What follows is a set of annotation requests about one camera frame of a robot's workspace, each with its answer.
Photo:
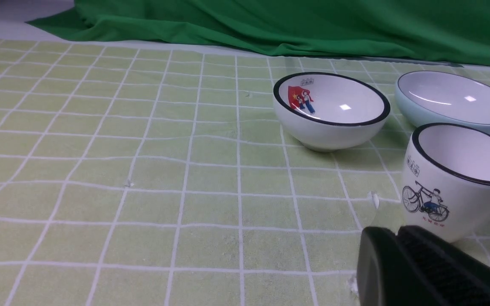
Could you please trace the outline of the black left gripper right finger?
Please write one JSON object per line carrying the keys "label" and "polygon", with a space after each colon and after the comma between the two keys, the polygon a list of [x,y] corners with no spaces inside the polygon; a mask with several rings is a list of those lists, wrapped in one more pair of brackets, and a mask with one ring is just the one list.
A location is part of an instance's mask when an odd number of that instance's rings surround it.
{"label": "black left gripper right finger", "polygon": [[490,267],[418,225],[397,238],[428,283],[450,306],[490,306]]}

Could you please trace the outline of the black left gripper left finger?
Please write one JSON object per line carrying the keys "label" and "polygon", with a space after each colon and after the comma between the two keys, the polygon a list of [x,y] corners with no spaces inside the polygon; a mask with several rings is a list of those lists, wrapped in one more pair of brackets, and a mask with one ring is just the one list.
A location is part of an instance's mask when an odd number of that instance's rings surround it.
{"label": "black left gripper left finger", "polygon": [[441,297],[387,228],[366,227],[356,267],[361,306],[439,306]]}

